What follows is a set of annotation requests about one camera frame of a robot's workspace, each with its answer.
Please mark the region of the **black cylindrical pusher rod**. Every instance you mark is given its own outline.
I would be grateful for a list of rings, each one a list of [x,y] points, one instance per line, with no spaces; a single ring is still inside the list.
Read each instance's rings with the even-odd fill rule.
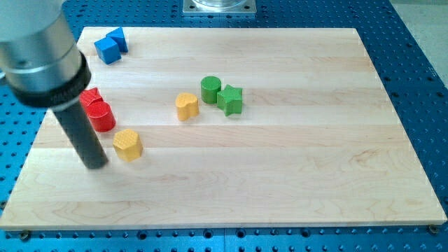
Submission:
[[[88,169],[104,167],[108,158],[81,103],[74,99],[52,107],[52,112],[85,167]]]

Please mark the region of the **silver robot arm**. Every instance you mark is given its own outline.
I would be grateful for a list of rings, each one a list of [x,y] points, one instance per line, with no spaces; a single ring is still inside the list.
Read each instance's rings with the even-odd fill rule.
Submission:
[[[88,169],[108,162],[79,100],[91,72],[61,1],[1,1],[1,70],[22,104],[52,110]]]

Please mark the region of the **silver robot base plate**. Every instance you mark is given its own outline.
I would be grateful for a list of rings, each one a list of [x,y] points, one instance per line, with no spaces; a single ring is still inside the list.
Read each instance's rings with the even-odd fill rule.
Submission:
[[[183,0],[183,13],[256,13],[256,0]]]

